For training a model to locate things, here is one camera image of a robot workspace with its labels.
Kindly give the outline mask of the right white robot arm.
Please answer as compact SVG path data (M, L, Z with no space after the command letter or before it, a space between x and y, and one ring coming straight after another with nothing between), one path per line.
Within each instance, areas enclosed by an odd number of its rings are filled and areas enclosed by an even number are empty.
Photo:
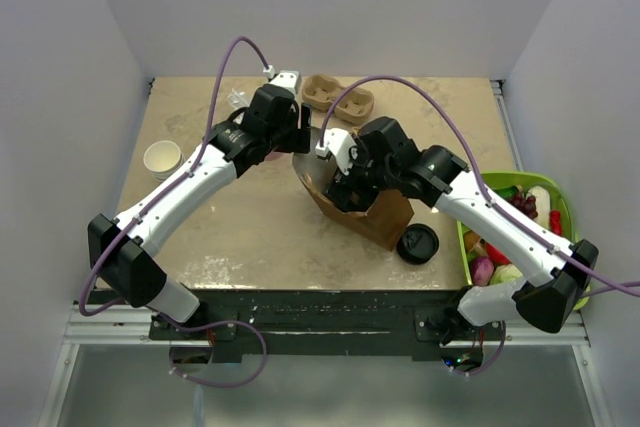
M342 183L419 200L479 234L519 269L514 281L466 288L454 297L439 321L452 337L466 340L488 323L513 318L555 334L585 292L588 274L574 264L594 267L592 243L538 225L447 148L419 149L396 120L381 117L357 133L323 128L315 153L336 160Z

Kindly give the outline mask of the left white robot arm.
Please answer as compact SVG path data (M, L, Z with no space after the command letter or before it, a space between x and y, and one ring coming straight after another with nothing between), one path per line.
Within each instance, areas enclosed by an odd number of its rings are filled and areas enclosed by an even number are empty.
M311 147L311 108L293 93L266 84L249 106L230 114L205 135L193 155L137 205L88 225L92 273L132 307L148 307L172 319L185 339L200 337L207 315L198 297L171 279L155 256L173 232L214 193L273 153Z

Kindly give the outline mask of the brown paper bag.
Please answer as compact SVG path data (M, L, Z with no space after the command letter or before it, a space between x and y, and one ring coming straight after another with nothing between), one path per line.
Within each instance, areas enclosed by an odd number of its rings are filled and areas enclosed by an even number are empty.
M414 216L409 200L397 190L369 193L362 189L340 190L340 186L338 200L332 200L326 191L342 171L332 154L327 158L316 155L319 137L320 129L312 127L310 152L296 153L292 160L294 171L311 199L328 219L393 251Z

